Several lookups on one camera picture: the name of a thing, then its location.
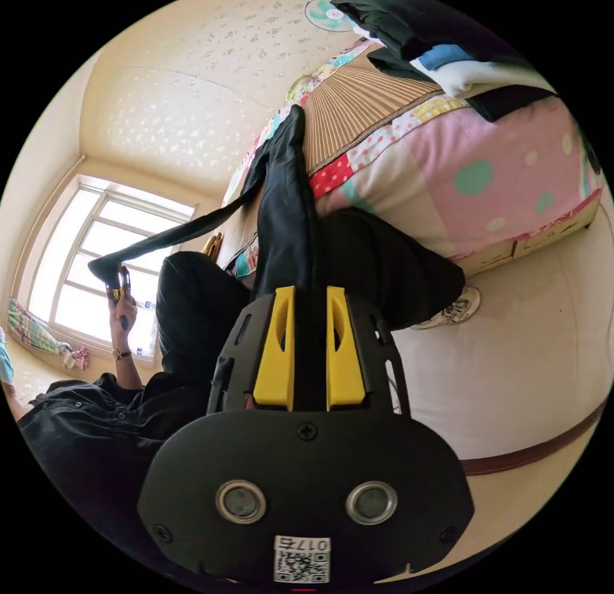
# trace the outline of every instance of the black pants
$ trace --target black pants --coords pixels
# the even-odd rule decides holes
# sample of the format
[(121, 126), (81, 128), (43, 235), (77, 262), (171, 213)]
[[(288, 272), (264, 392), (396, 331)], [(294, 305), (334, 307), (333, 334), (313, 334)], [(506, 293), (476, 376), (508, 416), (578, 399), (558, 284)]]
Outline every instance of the black pants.
[[(322, 270), (376, 306), (392, 329), (426, 321), (465, 284), (458, 267), (376, 217), (353, 210), (321, 220)], [(202, 253), (166, 258), (156, 314), (165, 372), (209, 382), (250, 291)]]
[(167, 257), (156, 301), (164, 371), (209, 383), (249, 295), (202, 253), (181, 251)]

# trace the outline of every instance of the screw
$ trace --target screw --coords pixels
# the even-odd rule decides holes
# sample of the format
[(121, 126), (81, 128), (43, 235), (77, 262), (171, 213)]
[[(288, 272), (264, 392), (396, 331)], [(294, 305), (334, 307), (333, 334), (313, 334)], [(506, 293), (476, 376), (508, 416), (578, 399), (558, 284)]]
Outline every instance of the screw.
[(296, 434), (300, 440), (308, 442), (314, 440), (318, 436), (318, 428), (313, 423), (301, 423), (298, 427)]
[(170, 530), (160, 524), (156, 524), (153, 527), (153, 533), (160, 543), (169, 544), (173, 542), (173, 535), (170, 533)]
[(454, 541), (456, 541), (458, 535), (458, 528), (456, 526), (450, 526), (439, 535), (439, 542), (443, 543), (444, 545), (450, 545), (451, 543), (454, 543)]

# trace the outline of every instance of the black device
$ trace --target black device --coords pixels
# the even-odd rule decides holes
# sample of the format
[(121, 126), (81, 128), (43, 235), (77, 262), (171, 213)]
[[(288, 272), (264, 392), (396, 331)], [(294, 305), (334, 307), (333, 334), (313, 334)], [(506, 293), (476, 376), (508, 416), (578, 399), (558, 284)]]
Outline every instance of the black device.
[[(338, 590), (435, 565), (474, 513), (459, 459), (412, 419), (382, 316), (341, 288), (327, 288), (326, 362), (314, 361), (326, 379), (295, 378), (307, 347), (297, 295), (277, 289), (243, 310), (209, 414), (151, 464), (143, 523), (172, 562), (267, 589)], [(309, 391), (326, 393), (324, 408), (304, 408)]]

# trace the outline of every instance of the camera lens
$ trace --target camera lens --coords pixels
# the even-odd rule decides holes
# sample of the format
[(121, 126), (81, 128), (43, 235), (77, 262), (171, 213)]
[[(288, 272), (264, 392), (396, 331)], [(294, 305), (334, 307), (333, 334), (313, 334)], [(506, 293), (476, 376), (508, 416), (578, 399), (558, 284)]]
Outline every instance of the camera lens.
[(397, 508), (397, 494), (386, 483), (369, 481), (347, 497), (347, 514), (357, 524), (375, 526), (389, 519)]
[(234, 517), (245, 519), (258, 511), (258, 499), (245, 487), (235, 487), (224, 496), (224, 506)]
[(248, 481), (228, 481), (216, 495), (220, 515), (234, 524), (254, 524), (267, 507), (262, 490)]

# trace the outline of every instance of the sneaker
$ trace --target sneaker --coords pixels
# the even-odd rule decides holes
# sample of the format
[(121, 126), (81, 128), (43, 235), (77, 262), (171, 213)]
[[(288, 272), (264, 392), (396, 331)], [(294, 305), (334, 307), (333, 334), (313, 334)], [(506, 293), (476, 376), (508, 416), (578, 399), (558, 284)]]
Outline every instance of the sneaker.
[(472, 317), (480, 307), (480, 292), (475, 287), (464, 287), (460, 298), (442, 312), (422, 324), (413, 325), (414, 330), (427, 330), (438, 325), (461, 324)]

